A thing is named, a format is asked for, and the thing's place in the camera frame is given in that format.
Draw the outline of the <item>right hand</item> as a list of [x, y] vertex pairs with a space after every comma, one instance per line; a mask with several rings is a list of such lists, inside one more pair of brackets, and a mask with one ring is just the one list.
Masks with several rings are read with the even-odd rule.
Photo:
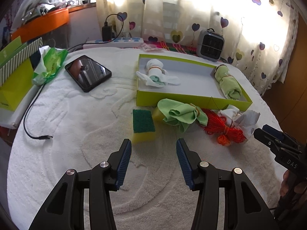
[[288, 193], [289, 190], [288, 179], [290, 175], [291, 172], [289, 170], [287, 170], [283, 175], [283, 181], [281, 183], [281, 189], [279, 191], [281, 197], [284, 197]]

